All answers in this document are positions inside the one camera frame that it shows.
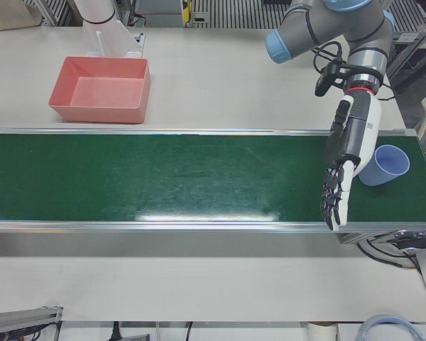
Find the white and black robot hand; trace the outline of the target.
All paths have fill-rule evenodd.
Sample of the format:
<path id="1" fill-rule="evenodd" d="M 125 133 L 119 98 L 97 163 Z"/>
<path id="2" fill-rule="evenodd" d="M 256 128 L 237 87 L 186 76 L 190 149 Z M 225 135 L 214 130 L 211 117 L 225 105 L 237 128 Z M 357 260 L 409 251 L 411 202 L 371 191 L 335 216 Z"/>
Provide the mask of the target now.
<path id="1" fill-rule="evenodd" d="M 381 103 L 366 90 L 347 92 L 339 102 L 324 150 L 320 205 L 332 231 L 347 225 L 352 180 L 372 158 L 380 120 Z"/>

